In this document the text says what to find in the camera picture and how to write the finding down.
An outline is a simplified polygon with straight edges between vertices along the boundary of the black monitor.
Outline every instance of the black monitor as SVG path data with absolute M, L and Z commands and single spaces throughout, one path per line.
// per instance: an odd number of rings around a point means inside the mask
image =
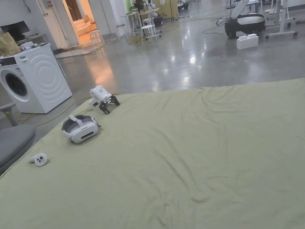
M 0 26 L 0 28 L 4 33 L 9 32 L 9 34 L 14 38 L 16 42 L 23 40 L 23 33 L 30 31 L 24 21 L 20 21 L 11 25 Z

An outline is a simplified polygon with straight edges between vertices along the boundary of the white washing machine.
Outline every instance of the white washing machine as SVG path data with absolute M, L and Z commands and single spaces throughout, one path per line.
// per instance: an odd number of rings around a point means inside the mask
M 23 113 L 48 113 L 72 95 L 50 44 L 1 57 L 0 82 Z

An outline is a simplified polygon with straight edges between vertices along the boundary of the washing machine door glass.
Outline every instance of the washing machine door glass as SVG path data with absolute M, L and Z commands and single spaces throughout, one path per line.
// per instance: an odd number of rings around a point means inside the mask
M 9 88 L 19 96 L 26 96 L 27 88 L 18 76 L 8 73 L 5 76 L 5 80 Z

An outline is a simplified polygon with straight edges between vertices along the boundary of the beige sofa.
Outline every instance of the beige sofa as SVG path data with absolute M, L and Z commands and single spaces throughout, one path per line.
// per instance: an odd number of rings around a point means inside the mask
M 91 31 L 97 29 L 96 24 L 91 25 L 91 23 L 92 23 L 91 21 L 88 21 L 87 23 L 85 23 L 84 19 L 74 21 L 73 23 L 76 28 L 76 32 L 77 32 L 78 36 L 84 35 L 85 33 L 89 33 Z

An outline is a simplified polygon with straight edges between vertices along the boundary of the washing machine control panel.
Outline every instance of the washing machine control panel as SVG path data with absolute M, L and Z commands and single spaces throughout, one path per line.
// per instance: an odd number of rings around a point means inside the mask
M 17 64 L 14 57 L 0 59 L 0 67 Z

